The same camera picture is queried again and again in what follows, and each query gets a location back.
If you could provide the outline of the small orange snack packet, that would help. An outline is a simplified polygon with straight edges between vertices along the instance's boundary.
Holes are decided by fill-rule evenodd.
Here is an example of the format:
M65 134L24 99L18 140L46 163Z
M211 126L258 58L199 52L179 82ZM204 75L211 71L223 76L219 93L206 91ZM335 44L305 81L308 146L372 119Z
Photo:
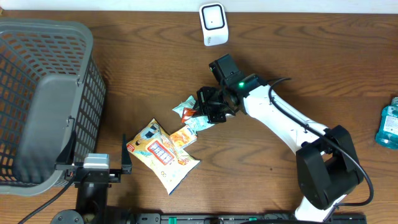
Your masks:
M170 140L177 149L184 149L197 140L197 135L189 125L185 125L171 134Z

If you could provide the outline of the large yellow snack bag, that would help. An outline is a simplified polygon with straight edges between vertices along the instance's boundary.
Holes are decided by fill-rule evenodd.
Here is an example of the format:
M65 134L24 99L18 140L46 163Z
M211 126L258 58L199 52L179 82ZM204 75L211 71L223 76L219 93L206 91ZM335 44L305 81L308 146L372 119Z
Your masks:
M177 149L156 119L127 143L127 149L155 173L169 195L200 163L185 148Z

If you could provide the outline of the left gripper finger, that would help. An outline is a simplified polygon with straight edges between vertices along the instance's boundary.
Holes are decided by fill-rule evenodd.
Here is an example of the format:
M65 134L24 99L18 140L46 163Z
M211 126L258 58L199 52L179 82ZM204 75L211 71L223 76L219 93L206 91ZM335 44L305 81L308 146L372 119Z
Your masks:
M132 162L127 149L126 135L123 134L122 138L122 151L121 151L121 168L122 170L131 170Z
M58 155L55 165L72 165L75 155L76 131L72 131L67 145Z

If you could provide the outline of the blue mouthwash bottle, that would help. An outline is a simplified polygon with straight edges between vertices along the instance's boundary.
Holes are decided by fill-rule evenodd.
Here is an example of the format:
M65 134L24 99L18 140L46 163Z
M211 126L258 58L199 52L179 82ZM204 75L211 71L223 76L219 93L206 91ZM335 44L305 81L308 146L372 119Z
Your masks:
M397 97L382 109L381 124L376 134L376 142L384 147L397 150Z

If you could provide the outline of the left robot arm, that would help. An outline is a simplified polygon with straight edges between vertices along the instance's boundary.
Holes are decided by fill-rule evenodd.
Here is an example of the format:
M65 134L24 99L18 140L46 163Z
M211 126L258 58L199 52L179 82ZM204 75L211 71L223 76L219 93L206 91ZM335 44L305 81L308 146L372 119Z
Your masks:
M134 223L134 215L129 210L108 205L108 189L112 184L120 183L121 176L130 174L132 162L123 136L121 148L121 167L109 166L109 155L89 153L84 161L73 160L77 144L77 134L73 131L67 145L55 161L55 169L65 172L69 180L67 187L77 189L74 209L58 212L52 223Z

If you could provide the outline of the red orange snack bar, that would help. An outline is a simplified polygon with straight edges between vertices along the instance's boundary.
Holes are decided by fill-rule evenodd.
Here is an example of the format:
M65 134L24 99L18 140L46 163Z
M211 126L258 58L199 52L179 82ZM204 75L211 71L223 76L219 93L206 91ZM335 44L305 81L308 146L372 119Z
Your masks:
M198 115L197 110L193 108L184 108L182 113L182 123L187 122L189 119Z

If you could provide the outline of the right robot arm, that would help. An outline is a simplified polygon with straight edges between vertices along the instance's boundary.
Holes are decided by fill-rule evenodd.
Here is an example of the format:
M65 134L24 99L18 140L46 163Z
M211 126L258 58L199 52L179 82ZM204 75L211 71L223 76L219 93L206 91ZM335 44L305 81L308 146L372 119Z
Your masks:
M353 140L342 126L320 124L290 106L274 90L283 82L246 76L226 54L209 68L218 88L197 91L198 114L210 124L224 123L238 111L260 121L295 154L303 200L295 211L302 221L325 222L365 178Z

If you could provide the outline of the light teal snack packet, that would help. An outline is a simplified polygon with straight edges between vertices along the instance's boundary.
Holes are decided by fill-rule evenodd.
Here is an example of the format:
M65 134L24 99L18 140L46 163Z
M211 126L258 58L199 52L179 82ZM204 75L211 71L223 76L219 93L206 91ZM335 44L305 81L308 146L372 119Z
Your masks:
M182 119L182 123L190 126L194 132L202 131L213 126L209 123L209 119L204 115L196 115L198 109L195 109L197 101L193 96L189 96L186 101L176 106L173 111L178 113Z

